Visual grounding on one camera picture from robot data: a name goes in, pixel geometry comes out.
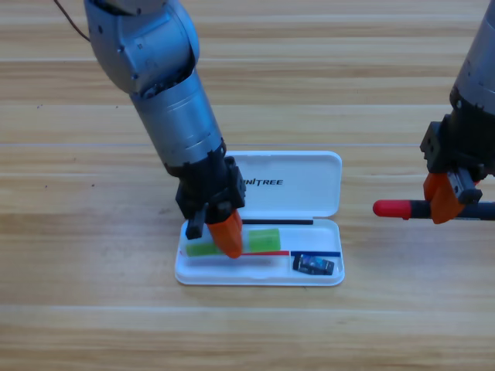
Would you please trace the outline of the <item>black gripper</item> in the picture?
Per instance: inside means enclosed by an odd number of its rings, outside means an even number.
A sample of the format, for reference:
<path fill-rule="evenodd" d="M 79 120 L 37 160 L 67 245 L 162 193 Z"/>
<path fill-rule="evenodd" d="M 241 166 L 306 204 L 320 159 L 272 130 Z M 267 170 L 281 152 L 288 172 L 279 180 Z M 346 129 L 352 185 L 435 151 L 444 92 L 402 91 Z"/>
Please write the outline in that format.
<path fill-rule="evenodd" d="M 475 183 L 494 173 L 494 116 L 447 114 L 430 123 L 420 149 L 431 172 L 423 183 L 431 218 L 446 223 L 480 201 Z"/>
<path fill-rule="evenodd" d="M 215 245 L 229 258 L 242 255 L 239 212 L 245 206 L 246 185 L 234 157 L 224 148 L 209 151 L 198 162 L 175 168 L 179 179 L 176 201 L 187 220 L 186 237 L 198 239 L 207 223 Z"/>

